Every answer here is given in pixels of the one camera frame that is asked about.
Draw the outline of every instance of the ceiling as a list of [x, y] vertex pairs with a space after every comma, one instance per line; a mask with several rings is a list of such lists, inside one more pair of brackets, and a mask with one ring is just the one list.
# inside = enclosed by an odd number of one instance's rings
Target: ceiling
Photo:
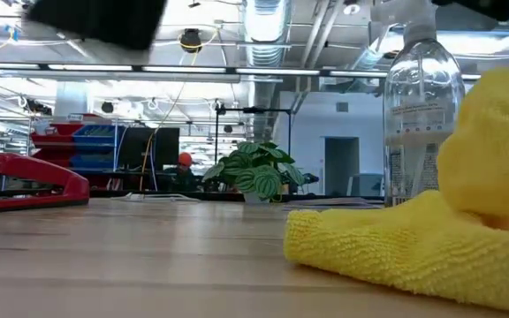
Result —
[[[23, 21], [21, 4], [26, 0], [0, 0], [0, 45], [7, 43], [0, 49], [0, 62], [36, 62], [36, 63], [79, 63], [79, 64], [166, 64], [166, 65], [247, 65], [247, 49], [245, 43], [245, 30], [242, 24], [244, 6], [240, 0], [197, 0], [201, 5], [189, 8], [192, 0], [170, 0], [163, 15], [162, 23], [158, 28], [155, 46], [150, 52], [127, 52], [109, 44], [86, 40], [82, 42], [74, 34], [60, 34], [47, 26]], [[361, 55], [378, 36], [376, 26], [369, 27], [369, 10], [373, 0], [359, 0], [361, 9], [356, 14], [345, 15], [341, 12], [334, 20], [333, 27], [327, 38], [326, 47], [316, 60], [315, 68], [346, 69]], [[287, 28], [287, 37], [284, 45], [287, 47], [283, 67], [300, 67], [304, 49], [312, 25], [315, 21], [317, 0], [292, 0], [292, 17]], [[335, 0], [331, 1], [330, 8], [323, 23], [332, 15]], [[439, 29], [459, 29], [467, 36], [473, 36], [473, 30], [483, 32], [508, 31], [509, 24], [495, 23], [473, 14], [471, 11], [457, 7], [439, 9], [437, 14]], [[8, 41], [10, 33], [8, 27], [15, 27], [18, 32], [17, 41]], [[179, 47], [179, 36], [186, 28], [201, 30], [201, 39], [206, 45], [194, 57], [185, 53]], [[394, 33], [391, 39], [386, 38], [383, 45], [401, 47], [398, 34]], [[467, 51], [461, 48], [462, 44], [469, 43], [465, 38], [449, 37], [441, 42], [448, 46], [452, 53], [457, 55], [461, 67], [468, 73], [479, 73], [497, 64], [509, 65], [509, 47], [501, 46], [498, 51], [490, 50], [491, 54], [479, 54], [482, 44], [467, 46]], [[386, 71], [391, 60], [381, 59], [373, 65], [375, 70]], [[19, 98], [24, 95], [34, 98], [50, 107], [57, 99], [57, 83], [59, 81], [74, 80], [68, 77], [44, 78], [21, 75], [12, 75], [10, 78], [0, 77], [0, 117], [27, 117], [21, 108], [23, 101]], [[125, 117], [139, 119], [155, 119], [176, 121], [182, 123], [183, 132], [191, 135], [207, 136], [215, 133], [213, 125], [200, 127], [185, 125], [186, 121], [215, 121], [214, 105], [216, 100], [228, 107], [247, 106], [249, 93], [249, 77], [214, 76], [211, 78], [163, 77], [152, 80], [122, 80], [88, 79], [87, 86], [91, 90], [94, 101], [93, 109], [96, 113], [109, 117]], [[274, 77], [280, 81], [278, 90], [294, 91], [295, 80], [292, 77]], [[312, 84], [312, 91], [320, 91], [318, 80]], [[368, 83], [377, 91], [379, 81]], [[352, 91], [370, 92], [370, 90]], [[319, 93], [310, 96], [310, 99], [329, 93]], [[104, 101], [116, 104], [112, 115], [103, 114], [101, 104]], [[230, 113], [222, 120], [233, 123], [245, 122], [245, 126], [238, 127], [233, 134], [250, 138], [254, 130], [254, 121], [251, 116]], [[267, 130], [272, 130], [272, 121], [268, 121]]]

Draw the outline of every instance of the person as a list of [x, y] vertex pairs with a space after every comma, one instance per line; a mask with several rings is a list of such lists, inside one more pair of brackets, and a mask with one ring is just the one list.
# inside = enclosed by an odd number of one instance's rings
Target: person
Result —
[[176, 174], [172, 179], [172, 191], [192, 192], [196, 190], [195, 178], [192, 170], [192, 156], [188, 153], [181, 153], [178, 158], [178, 166], [165, 169], [163, 172]]

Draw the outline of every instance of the ventilation duct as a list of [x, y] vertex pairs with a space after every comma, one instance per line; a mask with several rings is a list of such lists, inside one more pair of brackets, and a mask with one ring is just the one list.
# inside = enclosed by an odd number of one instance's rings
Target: ventilation duct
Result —
[[[292, 0], [246, 0], [245, 41], [282, 43], [290, 19]], [[284, 61], [285, 49], [272, 46], [247, 47], [248, 66], [279, 67]], [[261, 82], [268, 77], [250, 76], [248, 106], [269, 109], [276, 90], [276, 83]], [[267, 114], [254, 115], [254, 138], [264, 140], [269, 125]]]

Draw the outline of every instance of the watermelon peperomia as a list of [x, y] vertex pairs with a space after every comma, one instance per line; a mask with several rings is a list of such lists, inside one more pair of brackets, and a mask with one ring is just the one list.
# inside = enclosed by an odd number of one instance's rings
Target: watermelon peperomia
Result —
[[220, 178], [243, 193], [257, 193], [261, 199], [268, 199], [279, 194], [283, 184], [303, 186], [304, 177], [293, 163], [295, 161], [272, 142], [245, 141], [211, 167], [203, 180]]

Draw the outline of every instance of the workbench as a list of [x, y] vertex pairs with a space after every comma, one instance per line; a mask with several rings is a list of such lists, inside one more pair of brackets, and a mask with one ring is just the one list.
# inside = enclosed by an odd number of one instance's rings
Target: workbench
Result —
[[0, 317], [509, 317], [293, 265], [280, 205], [0, 213]]

